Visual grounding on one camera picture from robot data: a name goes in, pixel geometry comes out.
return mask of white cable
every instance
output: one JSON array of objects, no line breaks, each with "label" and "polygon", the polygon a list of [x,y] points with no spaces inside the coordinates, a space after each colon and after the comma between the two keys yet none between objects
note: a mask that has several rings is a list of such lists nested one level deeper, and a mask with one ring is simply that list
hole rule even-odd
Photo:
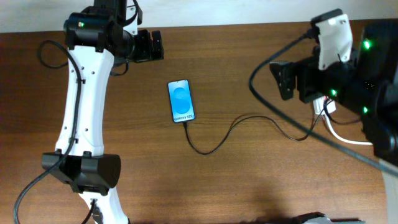
[{"label": "white cable", "polygon": [[323,116],[323,119],[326,121],[326,125],[328,126],[328,128],[329,128],[330,132],[332,133],[332,135],[334,135],[334,137],[336,137],[340,141],[343,141],[343,142],[346,142],[346,143],[350,143],[350,144],[358,144],[358,145],[362,145],[362,146],[372,146],[373,145],[371,142],[351,141],[351,140],[347,140],[347,139],[344,139],[344,138],[340,137],[335,132],[335,130],[333,130],[333,127],[331,126],[329,118],[327,116]]}]

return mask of smartphone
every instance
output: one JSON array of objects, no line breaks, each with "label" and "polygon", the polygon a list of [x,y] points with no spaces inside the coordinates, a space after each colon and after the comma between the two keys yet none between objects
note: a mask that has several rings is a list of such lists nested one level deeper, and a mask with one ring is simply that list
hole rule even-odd
[{"label": "smartphone", "polygon": [[188,80],[170,82],[169,96],[175,123],[195,119]]}]

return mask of white bracket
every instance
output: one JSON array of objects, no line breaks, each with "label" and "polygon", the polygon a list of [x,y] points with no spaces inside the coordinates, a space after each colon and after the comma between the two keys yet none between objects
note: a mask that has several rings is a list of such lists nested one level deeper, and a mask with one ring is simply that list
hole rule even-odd
[{"label": "white bracket", "polygon": [[[127,0],[126,19],[130,19],[136,13],[136,7],[134,7],[133,5],[134,3],[132,0]],[[129,32],[131,35],[137,35],[138,34],[137,21],[138,21],[138,16],[131,24],[123,27],[123,29]]]},{"label": "white bracket", "polygon": [[[325,115],[325,111],[323,110],[323,103],[327,100],[327,97],[321,96],[318,99],[313,101],[313,110],[315,114],[319,115],[322,112],[322,115]],[[328,113],[333,113],[336,111],[336,103],[335,101],[330,102],[326,108],[328,109]]]},{"label": "white bracket", "polygon": [[321,47],[319,70],[326,70],[335,62],[348,62],[353,46],[353,34],[346,14],[316,24]]}]

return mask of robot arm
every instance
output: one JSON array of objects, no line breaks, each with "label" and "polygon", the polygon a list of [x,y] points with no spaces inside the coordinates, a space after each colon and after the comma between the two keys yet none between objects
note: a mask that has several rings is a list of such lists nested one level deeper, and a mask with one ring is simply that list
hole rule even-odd
[{"label": "robot arm", "polygon": [[[104,154],[102,120],[106,85],[114,66],[163,59],[159,31],[137,30],[142,12],[136,0],[95,0],[94,6],[72,13],[65,22],[65,43],[80,69],[81,94],[75,142],[65,162],[51,174],[91,207],[98,224],[127,224],[116,184],[121,171],[118,155]],[[45,153],[42,166],[54,165],[69,146],[77,94],[75,67],[69,61],[69,84],[65,116],[55,152]]]},{"label": "robot arm", "polygon": [[[320,44],[299,62],[274,62],[270,70],[283,100],[309,103],[328,96],[358,114],[363,133],[373,143],[380,164],[398,170],[398,23],[381,21],[365,27],[359,51],[352,49],[347,15],[340,9],[312,19]],[[398,178],[383,172],[389,221],[398,219]]]}]

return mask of black metal bracket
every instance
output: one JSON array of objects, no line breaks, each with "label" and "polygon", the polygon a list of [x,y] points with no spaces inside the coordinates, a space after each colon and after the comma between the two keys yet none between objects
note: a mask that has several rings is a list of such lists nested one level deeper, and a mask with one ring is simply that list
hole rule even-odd
[{"label": "black metal bracket", "polygon": [[129,58],[129,60],[141,63],[164,59],[162,35],[160,31],[153,31],[151,38],[148,30],[139,30],[138,34],[134,36],[134,42],[136,43],[134,58]]},{"label": "black metal bracket", "polygon": [[293,98],[293,90],[296,89],[296,77],[289,73],[292,64],[292,62],[272,62],[269,65],[283,100]]},{"label": "black metal bracket", "polygon": [[[47,170],[61,157],[60,151],[44,153],[43,169]],[[68,156],[51,174],[64,184],[70,185],[75,193],[89,191],[105,196],[118,183],[120,170],[121,160],[118,155],[91,157],[90,153],[85,153],[83,156]]]}]

